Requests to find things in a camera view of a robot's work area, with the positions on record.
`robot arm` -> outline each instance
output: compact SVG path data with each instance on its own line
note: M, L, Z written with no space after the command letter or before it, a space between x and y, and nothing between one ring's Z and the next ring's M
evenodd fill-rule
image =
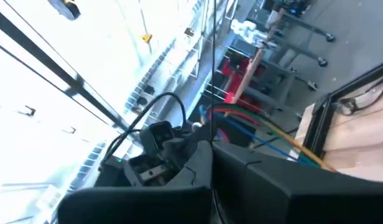
M251 22L251 21L244 21L244 22L242 23L242 25L248 27L248 28L251 29L251 30L256 29L256 24L253 23L253 22Z
M238 35L241 35L241 33L244 31L244 29L241 27L241 23L237 19L233 19L231 21L230 29Z

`black cable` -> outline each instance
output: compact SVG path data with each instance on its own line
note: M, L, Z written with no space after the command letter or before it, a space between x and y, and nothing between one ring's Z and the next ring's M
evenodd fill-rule
M298 131L298 128L291 129L290 131L287 131L286 133L291 134L291 133L294 133L295 131ZM279 139L279 137L275 137L275 138L272 138L271 140L266 141L266 143L270 143L270 142L276 141L278 139ZM265 146L265 144L261 143L257 146L254 146L252 149L256 149L256 148L259 148L261 146Z
M134 132L138 132L138 131L142 131L141 129L132 129L128 132L128 134L131 134L131 133L134 133ZM122 133L120 134L119 136L117 136L113 141L111 141L109 147L107 148L107 151L106 151L106 155L109 153L109 151L112 150L113 146L115 143L117 143L117 141L121 138L121 136L125 134L125 133Z
M216 33L216 0L213 1L213 35L212 35L212 71L211 71L211 107L214 107L214 78L215 78L215 33ZM214 139L214 111L211 110L210 140Z
M222 223L222 224L226 224L226 223L224 222L224 219L223 219L223 217L222 217L221 212L219 211L218 196L217 196L217 194L216 194L216 190L215 190L215 189L212 190L212 196L213 196L213 198L214 198L214 205L215 205L215 209L216 209L216 211L218 212L219 219L221 220L221 223Z
M211 108L214 108L214 78L215 78L215 34L216 34L216 0L213 1L214 7L213 7L213 35L212 35L212 71L211 71ZM213 139L214 139L214 110L211 110L211 128L210 128L210 140L211 140L211 147L213 149ZM215 204L216 211L218 212L219 220L222 224L225 224L221 212L219 211L218 207L218 200L216 199L216 191L215 187L212 189L213 194L213 201Z
M183 105L182 101L180 100L179 96L177 96L176 94L174 93L171 93L171 92L166 92L166 93L162 93L158 96L156 96L152 101L150 101L150 103L142 110L142 112L137 116L137 118L129 125L128 127L128 130L125 131L124 133L122 133L120 136L118 136L118 140L117 141L113 141L113 147L109 150L108 149L108 152L106 153L105 157L102 159L102 161L100 162L100 165L101 165L101 168L103 166L103 164L109 159L110 156L112 156L114 154L114 152L118 149L118 147L122 144L122 142L127 138L128 134L134 132L134 128L135 126L138 124L138 122L143 118L143 116L151 109L151 107L154 106L154 104L159 101L162 97L164 96L172 96L174 97L179 105L180 105L180 109L182 110L182 117L183 117L183 121L182 121L182 127L183 125L185 125L187 123L187 120L186 120L186 110L185 110L185 105Z

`concrete floor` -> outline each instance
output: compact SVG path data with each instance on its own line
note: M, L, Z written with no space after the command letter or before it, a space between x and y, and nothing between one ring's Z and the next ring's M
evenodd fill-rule
M287 104L303 113L320 96L383 62L383 0L317 0L301 19L336 36L336 42L327 43L323 36L313 35L309 45L310 50L327 59L326 68L304 56L298 56L291 64L301 76L319 87L311 92L306 85L295 82ZM294 43L301 43L307 37L308 31L301 27L294 27L288 35ZM277 113L273 119L285 130L298 126L297 119L289 114ZM274 145L289 148L282 142ZM266 147L258 151L279 155Z

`black plastic housing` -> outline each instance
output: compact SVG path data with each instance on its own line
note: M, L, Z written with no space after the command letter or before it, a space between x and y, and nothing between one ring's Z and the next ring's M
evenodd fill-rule
M67 195L58 206L58 222L211 223L213 150L200 141L180 172L161 187L95 187Z
M225 142L213 149L213 185L227 223L383 223L382 182Z
M160 154L164 149L163 143L174 137L172 125L168 121L151 124L139 133L144 151L151 156Z

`yellow tag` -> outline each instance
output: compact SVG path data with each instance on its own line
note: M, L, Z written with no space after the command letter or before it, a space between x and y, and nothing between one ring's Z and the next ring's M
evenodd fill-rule
M144 40L145 43L149 43L150 39L152 38L152 34L146 34L142 36L142 39Z

